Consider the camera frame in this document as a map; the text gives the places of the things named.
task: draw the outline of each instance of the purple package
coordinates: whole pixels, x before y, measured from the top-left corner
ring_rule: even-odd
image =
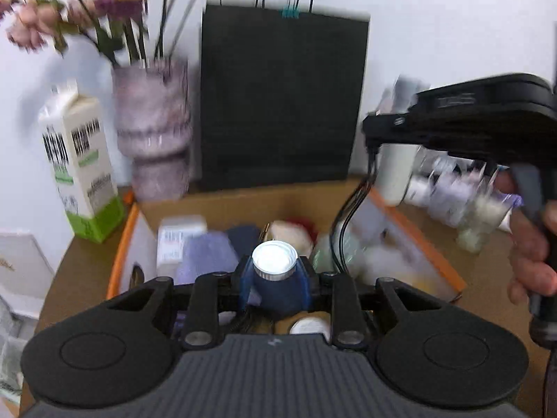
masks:
[[[194,235],[184,244],[182,264],[176,270],[175,284],[191,284],[211,272],[233,272],[238,256],[225,233],[209,231]]]

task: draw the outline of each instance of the white carton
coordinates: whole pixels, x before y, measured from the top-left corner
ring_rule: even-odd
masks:
[[[73,231],[102,242],[122,221],[124,208],[112,178],[97,99],[77,84],[58,87],[39,114],[39,124],[58,193]]]

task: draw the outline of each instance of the wooden table surface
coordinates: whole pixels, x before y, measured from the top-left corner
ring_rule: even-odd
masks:
[[[401,204],[399,209],[413,221],[464,278],[459,306],[512,331],[525,344],[530,367],[516,405],[532,417],[541,416],[541,389],[548,352],[531,342],[528,336],[530,315],[526,305],[513,306],[506,296],[511,277],[507,256],[511,247],[508,234],[496,231],[478,255],[457,247],[456,231],[431,220],[424,210]],[[102,302],[107,292],[112,261],[123,225],[108,240],[97,245],[75,238],[62,260],[45,300],[37,331]],[[27,410],[33,398],[24,388],[21,410]]]

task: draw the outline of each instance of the finger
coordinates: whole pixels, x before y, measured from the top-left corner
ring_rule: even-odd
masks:
[[[547,258],[548,240],[520,209],[512,211],[509,226],[512,240],[523,256],[531,261],[544,261]]]
[[[516,193],[516,184],[508,171],[501,171],[495,177],[495,187],[501,193]]]
[[[520,283],[516,278],[509,281],[509,285],[507,286],[507,295],[509,296],[511,303],[515,305],[520,305],[528,299],[528,291],[526,291],[526,288],[522,286],[522,283]]]
[[[554,234],[557,234],[557,201],[548,201],[544,210],[544,224]]]
[[[532,292],[551,296],[557,293],[557,272],[544,262],[535,262],[524,257],[515,247],[510,256],[512,271],[516,279]]]

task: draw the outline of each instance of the white cylinder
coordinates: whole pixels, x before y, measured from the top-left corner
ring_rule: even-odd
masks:
[[[416,144],[382,146],[375,189],[387,205],[398,206],[405,197],[418,148]]]

